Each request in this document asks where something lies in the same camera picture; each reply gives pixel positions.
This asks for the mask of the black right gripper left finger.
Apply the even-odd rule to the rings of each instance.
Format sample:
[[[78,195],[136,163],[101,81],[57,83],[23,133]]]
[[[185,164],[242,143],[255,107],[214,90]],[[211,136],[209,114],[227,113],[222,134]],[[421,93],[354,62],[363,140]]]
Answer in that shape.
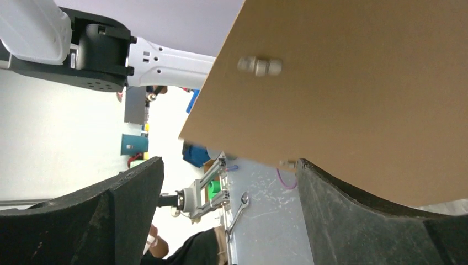
[[[139,264],[164,180],[154,157],[28,209],[1,211],[2,264]]]

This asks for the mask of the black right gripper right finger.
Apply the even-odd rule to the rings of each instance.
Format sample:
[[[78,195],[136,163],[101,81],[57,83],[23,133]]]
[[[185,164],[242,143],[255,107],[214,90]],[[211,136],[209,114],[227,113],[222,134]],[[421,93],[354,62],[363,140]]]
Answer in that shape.
[[[467,215],[414,209],[296,164],[315,264],[466,264]]]

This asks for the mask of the brown mdf backing board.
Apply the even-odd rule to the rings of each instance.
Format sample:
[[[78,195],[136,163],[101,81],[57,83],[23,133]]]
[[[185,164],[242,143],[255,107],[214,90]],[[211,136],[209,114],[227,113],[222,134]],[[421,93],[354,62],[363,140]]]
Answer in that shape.
[[[465,199],[467,2],[245,1],[180,136],[406,206]]]

